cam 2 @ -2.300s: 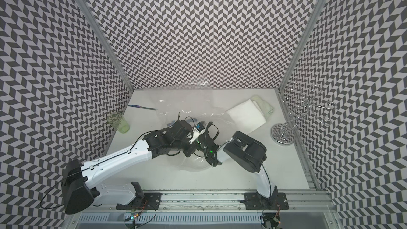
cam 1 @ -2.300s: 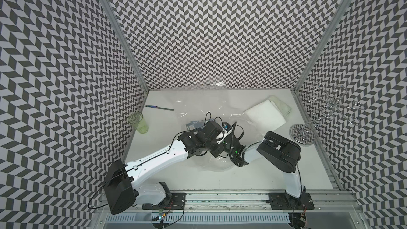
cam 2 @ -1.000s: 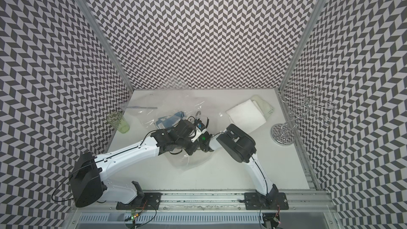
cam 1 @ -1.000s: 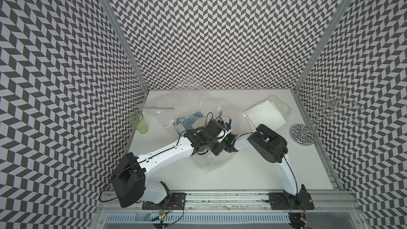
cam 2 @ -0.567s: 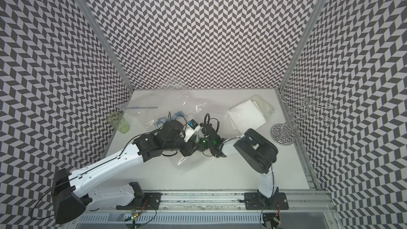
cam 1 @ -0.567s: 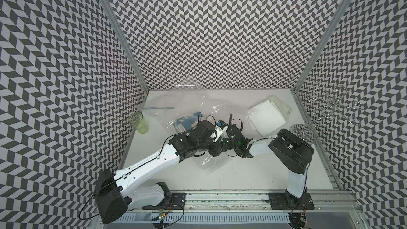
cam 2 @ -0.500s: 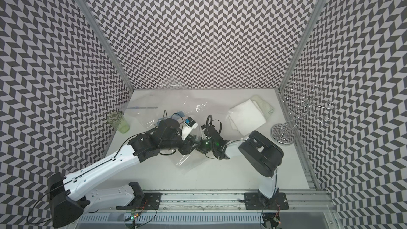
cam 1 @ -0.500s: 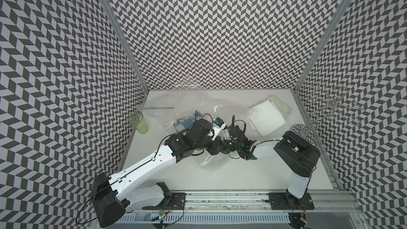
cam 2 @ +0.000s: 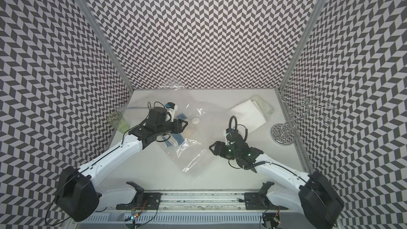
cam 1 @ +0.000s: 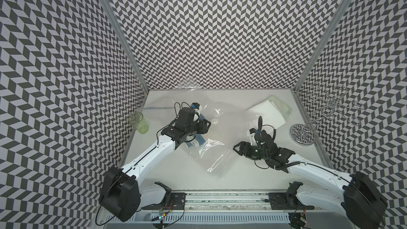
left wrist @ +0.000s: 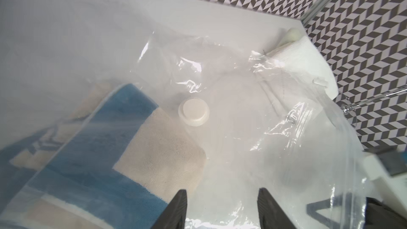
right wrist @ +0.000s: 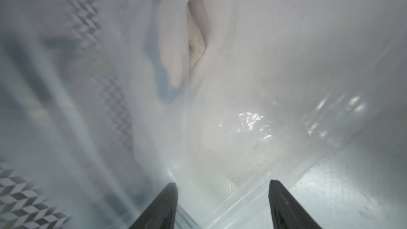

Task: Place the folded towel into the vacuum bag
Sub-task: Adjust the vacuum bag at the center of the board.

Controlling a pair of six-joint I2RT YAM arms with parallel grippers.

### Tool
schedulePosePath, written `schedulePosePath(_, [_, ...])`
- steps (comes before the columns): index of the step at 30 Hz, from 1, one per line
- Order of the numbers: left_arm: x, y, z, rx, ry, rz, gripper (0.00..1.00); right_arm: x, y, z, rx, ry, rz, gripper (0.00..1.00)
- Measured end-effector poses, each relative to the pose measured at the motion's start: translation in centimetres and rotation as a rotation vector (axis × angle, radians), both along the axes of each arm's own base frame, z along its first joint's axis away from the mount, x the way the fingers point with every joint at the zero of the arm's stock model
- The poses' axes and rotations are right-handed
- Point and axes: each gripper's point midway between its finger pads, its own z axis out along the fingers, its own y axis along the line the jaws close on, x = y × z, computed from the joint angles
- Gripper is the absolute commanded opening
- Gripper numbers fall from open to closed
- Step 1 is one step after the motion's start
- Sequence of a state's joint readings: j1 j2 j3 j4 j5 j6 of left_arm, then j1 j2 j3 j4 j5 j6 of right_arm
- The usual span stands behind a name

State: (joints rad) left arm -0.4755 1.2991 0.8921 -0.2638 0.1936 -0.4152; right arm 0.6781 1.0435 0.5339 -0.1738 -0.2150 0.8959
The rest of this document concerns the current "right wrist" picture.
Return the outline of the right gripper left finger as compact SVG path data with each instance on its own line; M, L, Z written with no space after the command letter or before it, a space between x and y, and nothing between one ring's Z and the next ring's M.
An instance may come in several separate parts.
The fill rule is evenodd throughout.
M177 206L177 185L168 183L129 229L174 229Z

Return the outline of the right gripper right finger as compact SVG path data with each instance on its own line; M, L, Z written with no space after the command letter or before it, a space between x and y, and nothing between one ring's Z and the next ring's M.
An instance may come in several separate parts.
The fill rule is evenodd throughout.
M322 229L280 181L270 181L268 198L274 229Z

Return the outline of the clear plastic vacuum bag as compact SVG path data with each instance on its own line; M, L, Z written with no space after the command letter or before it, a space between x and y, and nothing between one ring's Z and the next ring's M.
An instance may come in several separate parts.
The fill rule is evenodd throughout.
M1 228L407 226L407 0L192 0L206 49L159 102L151 0L1 0Z

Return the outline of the blue and cream towel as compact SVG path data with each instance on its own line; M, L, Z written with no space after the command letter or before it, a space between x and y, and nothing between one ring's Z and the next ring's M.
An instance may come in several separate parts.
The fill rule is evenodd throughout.
M143 53L153 67L156 95L171 104L183 91L206 43L189 7L192 0L151 0Z

